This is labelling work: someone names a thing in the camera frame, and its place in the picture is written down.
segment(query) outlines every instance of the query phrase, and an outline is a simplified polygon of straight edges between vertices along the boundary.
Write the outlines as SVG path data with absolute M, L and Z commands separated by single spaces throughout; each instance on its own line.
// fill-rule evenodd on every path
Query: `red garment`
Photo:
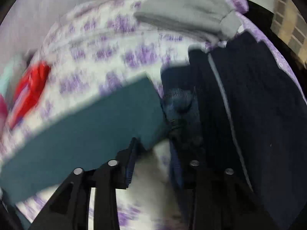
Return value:
M 40 61 L 27 70 L 18 83 L 14 95 L 14 108 L 10 118 L 10 128 L 13 127 L 35 107 L 45 87 L 50 67 L 47 62 Z

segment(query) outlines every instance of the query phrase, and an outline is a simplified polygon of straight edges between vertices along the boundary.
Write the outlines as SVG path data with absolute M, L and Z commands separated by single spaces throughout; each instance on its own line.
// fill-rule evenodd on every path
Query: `mint green cloth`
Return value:
M 91 170 L 115 158 L 132 137 L 146 150 L 166 136 L 160 97 L 148 78 L 69 115 L 26 145 L 2 168 L 10 203 L 60 184 L 76 167 Z

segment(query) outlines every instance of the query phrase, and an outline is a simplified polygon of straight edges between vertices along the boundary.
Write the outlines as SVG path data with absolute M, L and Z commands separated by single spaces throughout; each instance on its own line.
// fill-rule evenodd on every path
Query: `gray piping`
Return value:
M 235 136 L 235 130 L 234 130 L 234 125 L 233 125 L 233 121 L 232 121 L 232 117 L 231 117 L 231 111 L 230 111 L 229 104 L 228 104 L 227 95 L 226 95 L 226 92 L 225 92 L 223 83 L 221 81 L 219 72 L 218 72 L 218 70 L 215 66 L 215 63 L 214 63 L 214 60 L 213 60 L 211 54 L 208 54 L 208 61 L 209 61 L 211 70 L 213 71 L 214 77 L 216 79 L 216 82 L 219 86 L 219 89 L 220 89 L 220 92 L 221 92 L 221 95 L 222 95 L 222 98 L 223 98 L 224 107 L 225 107 L 227 117 L 228 117 L 228 120 L 229 120 L 229 124 L 230 124 L 232 141 L 235 145 L 235 148 L 237 149 L 237 153 L 238 153 L 239 158 L 240 158 L 240 162 L 241 162 L 241 166 L 242 166 L 242 169 L 243 169 L 243 173 L 244 173 L 246 182 L 248 183 L 248 186 L 250 187 L 251 191 L 253 191 L 253 188 L 251 186 L 251 181 L 249 180 L 248 172 L 247 172 L 246 167 L 245 167 L 245 162 L 244 162 L 244 158 L 243 158 L 243 155 L 242 155 L 242 151 L 241 151 L 241 148 L 240 148 L 239 143 L 237 141 L 237 138 Z

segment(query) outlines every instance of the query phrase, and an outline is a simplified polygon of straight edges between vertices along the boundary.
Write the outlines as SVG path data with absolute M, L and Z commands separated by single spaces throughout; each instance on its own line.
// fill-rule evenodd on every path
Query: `white fabric with purple flowers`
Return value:
M 68 113 L 80 110 L 99 96 L 106 96 L 146 73 L 162 96 L 160 71 L 171 62 L 188 60 L 188 47 L 207 42 L 159 30 L 139 23 L 133 13 L 144 0 L 93 0 L 75 7 L 56 22 L 35 54 L 32 63 L 46 60 L 51 73 L 39 105 L 12 131 L 4 130 L 0 160 L 11 158 L 24 143 Z M 249 29 L 271 49 L 278 66 L 301 88 L 291 68 L 273 44 L 239 12 L 247 11 L 245 0 L 227 0 Z M 127 190 L 116 192 L 121 229 L 184 229 L 185 226 L 169 179 L 168 141 L 141 158 Z M 32 222 L 56 186 L 39 192 L 17 207 Z M 89 210 L 93 229 L 93 197 Z

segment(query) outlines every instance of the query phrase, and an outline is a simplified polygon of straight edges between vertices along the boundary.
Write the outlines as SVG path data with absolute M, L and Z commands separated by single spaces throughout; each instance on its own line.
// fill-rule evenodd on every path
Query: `silver screw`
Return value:
M 197 160 L 190 161 L 190 165 L 193 166 L 193 167 L 197 167 L 197 166 L 199 166 L 199 161 L 197 161 Z
M 118 164 L 118 162 L 116 160 L 110 160 L 108 161 L 108 165 L 109 166 L 116 166 Z
M 80 175 L 82 172 L 83 172 L 83 169 L 81 169 L 81 168 L 74 169 L 74 174 L 75 175 Z
M 226 169 L 225 170 L 225 173 L 227 174 L 227 175 L 233 175 L 234 174 L 234 171 L 233 171 L 233 169 Z

